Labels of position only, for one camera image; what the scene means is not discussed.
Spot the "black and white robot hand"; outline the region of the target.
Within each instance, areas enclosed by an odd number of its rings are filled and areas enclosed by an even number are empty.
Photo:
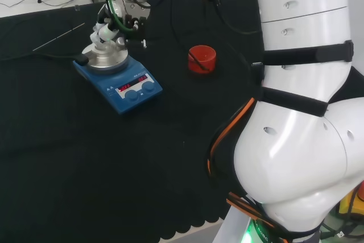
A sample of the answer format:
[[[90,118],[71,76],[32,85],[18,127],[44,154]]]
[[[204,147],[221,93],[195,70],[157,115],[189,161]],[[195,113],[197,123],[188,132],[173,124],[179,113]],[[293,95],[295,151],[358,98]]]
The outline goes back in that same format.
[[[147,48],[146,23],[148,16],[135,17],[127,10],[126,3],[108,0],[97,14],[97,21],[90,35],[91,42],[101,48],[121,37],[126,45]]]

